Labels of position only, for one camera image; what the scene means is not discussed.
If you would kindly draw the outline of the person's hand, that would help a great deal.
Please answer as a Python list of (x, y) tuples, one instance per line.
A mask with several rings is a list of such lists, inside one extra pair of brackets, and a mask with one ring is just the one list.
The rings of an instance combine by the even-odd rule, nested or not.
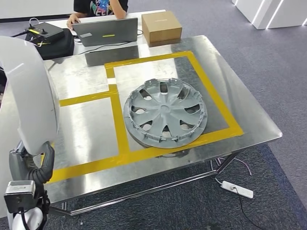
[(67, 26), (68, 29), (73, 30), (73, 25), (76, 23), (80, 23), (80, 20), (77, 13), (73, 13), (68, 18)]

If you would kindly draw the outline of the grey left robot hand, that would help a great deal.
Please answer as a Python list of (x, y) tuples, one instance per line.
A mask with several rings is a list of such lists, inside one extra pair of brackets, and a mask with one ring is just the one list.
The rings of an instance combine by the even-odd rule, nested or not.
[(9, 168), (14, 181), (34, 181), (36, 185), (48, 182), (53, 174), (54, 149), (50, 142), (42, 145), (44, 159), (41, 167), (38, 167), (33, 156), (28, 153), (20, 141), (17, 147), (9, 152)]

